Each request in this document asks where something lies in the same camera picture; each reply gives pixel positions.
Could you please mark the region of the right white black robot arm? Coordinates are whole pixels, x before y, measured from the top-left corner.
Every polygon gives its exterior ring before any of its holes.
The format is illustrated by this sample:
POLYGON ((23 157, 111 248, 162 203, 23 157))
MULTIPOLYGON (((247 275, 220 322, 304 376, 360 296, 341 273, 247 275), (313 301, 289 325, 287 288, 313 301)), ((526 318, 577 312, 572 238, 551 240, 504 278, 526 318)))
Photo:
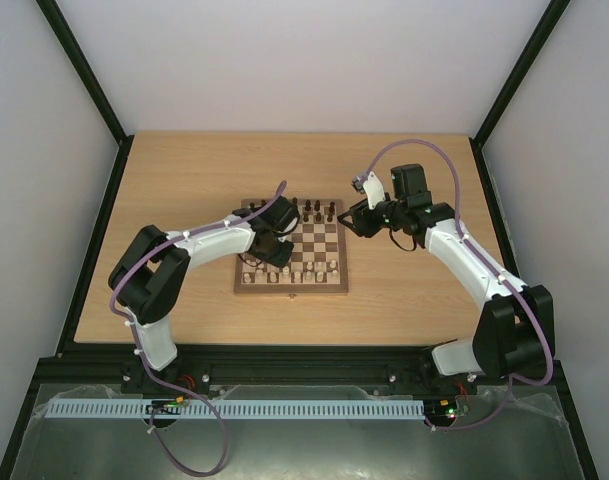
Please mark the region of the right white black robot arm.
POLYGON ((470 235, 447 203, 433 203, 423 168, 407 164, 391 170, 394 192, 388 194, 373 172, 352 181, 360 202, 339 215, 339 222, 359 237, 386 229, 410 236, 414 247, 440 260, 470 294, 480 311, 474 335, 434 347, 420 367, 420 379, 439 392, 455 375, 512 376, 544 364, 541 384, 553 374, 552 297, 543 286, 530 287, 504 269, 470 235))

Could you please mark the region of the row of white pieces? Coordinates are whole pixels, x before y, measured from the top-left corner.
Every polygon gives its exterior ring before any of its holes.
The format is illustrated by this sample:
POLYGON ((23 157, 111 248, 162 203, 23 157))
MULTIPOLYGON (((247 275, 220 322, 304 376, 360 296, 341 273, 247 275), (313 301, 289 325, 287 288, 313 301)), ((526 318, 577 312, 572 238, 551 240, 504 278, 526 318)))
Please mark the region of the row of white pieces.
POLYGON ((294 261, 285 267, 239 260, 238 267, 236 282, 243 286, 340 285, 346 277, 338 260, 294 261))

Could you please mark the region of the black aluminium frame rail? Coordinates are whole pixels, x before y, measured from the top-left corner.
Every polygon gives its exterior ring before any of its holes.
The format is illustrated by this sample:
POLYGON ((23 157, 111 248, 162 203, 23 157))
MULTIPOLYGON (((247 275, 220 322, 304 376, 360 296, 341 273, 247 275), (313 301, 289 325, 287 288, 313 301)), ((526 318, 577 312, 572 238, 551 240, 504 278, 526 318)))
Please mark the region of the black aluminium frame rail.
MULTIPOLYGON (((238 385, 358 386, 381 395, 420 398, 472 392, 491 381, 479 374, 441 377, 425 347, 181 345, 158 378, 200 394, 238 385)), ((38 361, 30 386, 108 384, 128 393, 163 392, 126 344, 70 344, 38 361)))

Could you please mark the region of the row of dark pieces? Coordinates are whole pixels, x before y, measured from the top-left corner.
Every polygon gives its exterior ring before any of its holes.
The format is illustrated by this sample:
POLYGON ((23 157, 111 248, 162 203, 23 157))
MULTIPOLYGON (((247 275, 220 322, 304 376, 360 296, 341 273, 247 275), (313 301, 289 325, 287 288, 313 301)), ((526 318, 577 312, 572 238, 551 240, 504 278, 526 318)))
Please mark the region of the row of dark pieces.
POLYGON ((341 212, 343 203, 341 199, 325 199, 313 197, 288 197, 284 201, 277 200, 277 207, 292 204, 299 212, 300 221, 307 224, 332 224, 337 220, 337 215, 341 212))

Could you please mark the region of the wooden chess board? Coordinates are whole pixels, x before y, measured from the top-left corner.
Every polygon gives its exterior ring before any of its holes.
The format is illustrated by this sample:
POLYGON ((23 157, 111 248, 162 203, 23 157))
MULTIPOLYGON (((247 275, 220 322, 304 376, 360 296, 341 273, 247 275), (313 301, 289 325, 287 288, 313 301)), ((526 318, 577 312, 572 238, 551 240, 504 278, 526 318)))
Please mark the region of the wooden chess board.
POLYGON ((337 220, 332 224, 307 224, 300 221, 293 232, 289 234, 287 240, 294 244, 288 264, 294 261, 338 260, 340 262, 340 269, 345 272, 345 280, 340 285, 326 286, 313 284, 276 287, 243 286, 236 282, 236 274, 241 270, 238 267, 238 261, 259 261, 250 254, 245 253, 236 260, 233 292, 237 295, 288 295, 291 297, 304 294, 335 295, 349 292, 345 228, 337 220))

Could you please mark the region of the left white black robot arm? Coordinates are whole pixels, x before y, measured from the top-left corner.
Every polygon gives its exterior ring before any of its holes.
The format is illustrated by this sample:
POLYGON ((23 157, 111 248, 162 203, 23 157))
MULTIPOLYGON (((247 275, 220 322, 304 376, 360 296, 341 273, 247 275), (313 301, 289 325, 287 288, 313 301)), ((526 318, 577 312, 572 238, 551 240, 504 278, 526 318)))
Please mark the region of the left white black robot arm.
POLYGON ((221 257, 246 253, 281 269, 294 249, 287 235, 299 220, 296 206, 276 196, 266 204, 237 209, 192 230, 142 228, 108 279, 112 290, 109 308, 126 319, 135 353, 155 371, 168 367, 177 357, 170 312, 187 273, 221 257))

